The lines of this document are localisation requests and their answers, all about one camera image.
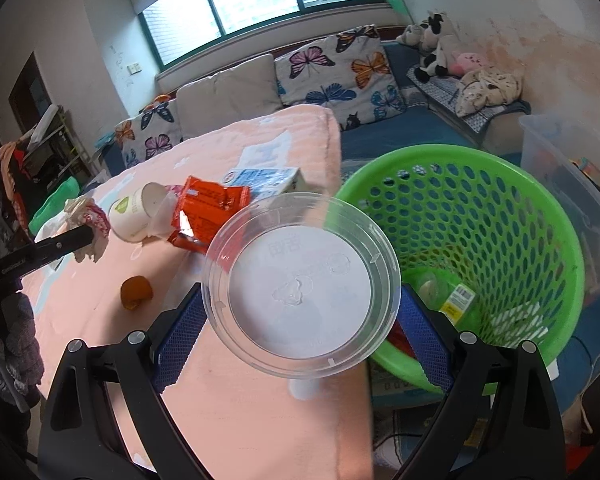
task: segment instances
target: silver bolt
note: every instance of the silver bolt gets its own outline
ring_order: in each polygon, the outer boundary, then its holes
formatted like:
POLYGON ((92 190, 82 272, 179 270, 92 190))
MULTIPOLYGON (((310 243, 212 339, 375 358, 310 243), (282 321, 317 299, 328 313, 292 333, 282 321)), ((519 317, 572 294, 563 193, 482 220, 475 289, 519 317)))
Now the silver bolt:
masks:
POLYGON ((533 341, 523 341, 522 342, 522 349, 527 352, 528 354, 533 354, 536 352, 536 349, 538 347, 536 346, 536 344, 533 341))
POLYGON ((135 332, 129 334, 126 340, 129 341, 132 345, 137 345, 138 343, 144 341, 144 332, 136 330, 135 332))
POLYGON ((462 332, 460 334, 460 341, 467 343, 468 345, 475 345, 478 341, 478 338, 473 332, 462 332))
POLYGON ((80 341, 79 339, 69 341, 69 344, 66 346, 66 349, 69 352, 77 352, 80 348, 82 348, 82 341, 80 341))

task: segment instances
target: clear plastic container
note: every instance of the clear plastic container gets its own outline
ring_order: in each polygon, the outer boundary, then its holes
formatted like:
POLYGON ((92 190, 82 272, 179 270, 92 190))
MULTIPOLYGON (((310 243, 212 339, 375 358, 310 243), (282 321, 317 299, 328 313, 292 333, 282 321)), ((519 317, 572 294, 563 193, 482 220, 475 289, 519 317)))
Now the clear plastic container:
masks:
POLYGON ((384 341, 400 302, 389 240, 355 207, 314 193, 254 202, 220 230, 203 270, 222 342, 268 374, 316 379, 384 341))
POLYGON ((523 116, 522 168, 562 205, 576 230, 584 256, 585 305, 600 295, 600 192, 573 165, 586 158, 600 186, 600 135, 577 121, 554 115, 523 116))

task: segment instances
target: window sill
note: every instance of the window sill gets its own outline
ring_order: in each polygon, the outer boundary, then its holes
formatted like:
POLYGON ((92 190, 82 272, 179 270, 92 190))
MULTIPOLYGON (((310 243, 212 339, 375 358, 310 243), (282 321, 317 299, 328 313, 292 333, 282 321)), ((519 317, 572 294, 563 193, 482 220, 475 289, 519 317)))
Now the window sill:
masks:
POLYGON ((340 30, 346 30, 351 26, 367 25, 369 23, 375 23, 378 26, 386 26, 403 25, 405 24, 405 21, 403 16, 397 14, 393 11, 391 6, 384 3, 320 10, 318 12, 312 12, 311 14, 294 16, 249 30, 243 34, 222 41, 221 43, 213 44, 205 50, 197 52, 159 73, 156 76, 156 81, 163 92, 169 93, 187 82, 214 74, 224 67, 235 64, 236 62, 241 62, 242 60, 247 60, 257 54, 285 46, 286 44, 293 44, 298 41, 311 41, 313 38, 321 38, 328 34, 339 32, 340 30), (345 20, 342 20, 344 15, 359 16, 360 20, 368 17, 371 21, 365 23, 356 21, 356 25, 348 25, 345 24, 345 20), (302 38, 297 37, 298 30, 302 29, 301 25, 303 23, 307 25, 311 22, 320 22, 321 20, 324 21, 323 26, 327 27, 329 30, 323 30, 321 27, 310 27, 312 32, 309 32, 308 35, 305 34, 302 38), (269 36, 268 41, 253 41, 261 36, 269 36), (259 46, 256 46, 255 43, 262 45, 262 48, 258 50, 259 46), (236 52, 238 44, 244 45, 244 49, 241 49, 240 53, 236 52), (232 54, 221 55, 223 54, 222 51, 229 50, 232 51, 232 54))

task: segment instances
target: green window frame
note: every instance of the green window frame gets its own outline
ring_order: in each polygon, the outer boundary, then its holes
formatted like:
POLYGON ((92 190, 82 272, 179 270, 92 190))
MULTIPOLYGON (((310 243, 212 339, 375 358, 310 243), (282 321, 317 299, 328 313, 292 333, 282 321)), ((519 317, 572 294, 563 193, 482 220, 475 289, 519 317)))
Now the green window frame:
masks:
POLYGON ((305 16, 308 14, 313 14, 314 12, 321 12, 322 10, 341 9, 343 7, 355 7, 355 6, 369 5, 369 4, 382 4, 382 3, 386 2, 386 0, 342 0, 339 2, 331 2, 328 4, 321 4, 321 5, 306 7, 304 5, 303 0, 296 0, 296 2, 298 3, 298 9, 299 9, 296 12, 291 12, 289 14, 277 16, 276 18, 271 18, 270 20, 265 20, 263 22, 255 23, 254 25, 250 25, 249 27, 241 28, 240 30, 236 30, 235 32, 231 32, 231 33, 227 34, 227 33, 225 33, 224 27, 222 26, 222 21, 220 19, 220 16, 218 15, 218 10, 216 9, 214 0, 207 0, 207 1, 209 3, 209 7, 211 8, 213 16, 216 20, 218 30, 220 31, 220 37, 213 41, 209 41, 208 43, 205 43, 205 44, 191 50, 190 52, 187 52, 186 54, 183 54, 179 58, 176 58, 173 61, 168 62, 167 64, 164 64, 162 62, 162 58, 160 57, 158 48, 155 45, 154 38, 151 35, 151 31, 149 30, 146 19, 144 18, 144 14, 142 12, 140 14, 138 14, 138 18, 139 18, 140 24, 142 26, 142 31, 144 32, 146 40, 149 43, 149 47, 151 49, 152 54, 154 54, 156 63, 158 64, 158 67, 160 68, 160 72, 164 72, 165 70, 168 70, 172 66, 175 66, 180 62, 183 62, 185 59, 187 59, 191 56, 195 56, 196 54, 199 54, 203 50, 206 50, 212 46, 215 46, 216 44, 222 43, 223 41, 226 41, 226 40, 230 40, 231 38, 234 38, 235 36, 244 34, 245 32, 249 32, 250 30, 255 30, 257 28, 266 27, 267 25, 270 25, 271 23, 281 22, 283 20, 288 20, 289 18, 294 18, 296 16, 305 16))

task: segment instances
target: gray towel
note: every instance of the gray towel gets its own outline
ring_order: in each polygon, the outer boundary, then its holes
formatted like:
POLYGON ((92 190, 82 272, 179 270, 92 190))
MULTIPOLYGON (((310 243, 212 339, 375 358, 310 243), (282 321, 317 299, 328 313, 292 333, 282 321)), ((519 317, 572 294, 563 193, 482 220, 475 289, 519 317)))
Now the gray towel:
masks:
POLYGON ((40 384, 44 366, 29 298, 12 294, 1 304, 9 334, 0 339, 0 398, 28 410, 24 396, 30 386, 40 384))

